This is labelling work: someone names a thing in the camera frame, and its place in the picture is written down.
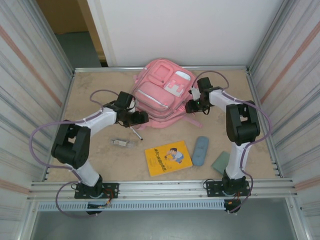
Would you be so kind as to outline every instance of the gray floor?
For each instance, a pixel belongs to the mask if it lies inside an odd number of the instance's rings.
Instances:
[[[113,211],[71,219],[41,212],[34,240],[294,240],[284,199],[250,199],[237,215],[222,210]]]
[[[89,32],[56,34],[63,51],[74,68],[101,68]]]

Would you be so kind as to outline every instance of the green sponge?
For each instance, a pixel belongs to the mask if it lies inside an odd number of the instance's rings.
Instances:
[[[230,158],[230,153],[223,151],[220,154],[220,156],[214,161],[211,167],[223,175],[225,169],[228,166],[229,158]]]

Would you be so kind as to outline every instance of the orange stripe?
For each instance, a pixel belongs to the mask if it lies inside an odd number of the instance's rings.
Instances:
[[[14,184],[12,182],[9,181],[5,181],[0,179],[0,188],[1,189],[6,189],[9,191],[13,191],[13,192],[17,192],[17,193],[21,193],[21,194],[29,194],[30,189],[25,188],[23,186]]]
[[[301,190],[309,189],[318,185],[320,185],[320,176],[316,176],[296,184],[295,189],[297,191],[301,191]]]
[[[60,107],[62,106],[62,102],[55,95],[55,93],[50,89],[47,85],[46,81],[41,77],[35,67],[31,64],[31,62],[27,59],[27,57],[20,51],[18,46],[14,43],[11,37],[7,34],[4,28],[0,25],[0,35],[5,40],[5,42],[10,46],[10,48],[14,51],[14,53],[20,58],[23,64],[29,69],[29,71],[35,76],[35,78],[40,82],[40,84],[44,87],[44,89],[49,93],[49,95],[53,98],[53,100]]]
[[[314,38],[317,36],[317,34],[320,32],[320,21],[318,24],[314,27],[314,29],[310,32],[310,34],[307,36],[307,38],[303,41],[302,45],[299,47],[299,49],[296,51],[295,55],[291,58],[291,60],[287,63],[287,65],[284,67],[284,69],[281,71],[279,76],[275,79],[275,81],[272,83],[270,88],[266,91],[264,96],[261,98],[261,103],[263,104],[264,101],[267,99],[269,94],[275,89],[275,87],[278,85],[280,80],[286,75],[288,70],[292,67],[292,65],[295,63],[295,61],[301,56],[301,54],[306,50],[306,48],[310,45],[310,43],[314,40]]]

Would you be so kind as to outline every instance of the vent grille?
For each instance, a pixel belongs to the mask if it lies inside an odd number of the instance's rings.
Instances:
[[[136,210],[224,210],[223,199],[208,200],[163,200],[163,201],[121,201],[114,200],[100,211],[136,211]],[[88,209],[88,202],[61,202],[59,207],[64,211],[96,211]],[[39,212],[58,211],[55,202],[41,202]]]

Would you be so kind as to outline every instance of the yellow book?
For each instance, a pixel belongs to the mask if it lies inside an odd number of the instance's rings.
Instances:
[[[144,152],[151,177],[193,165],[185,141],[149,148]]]

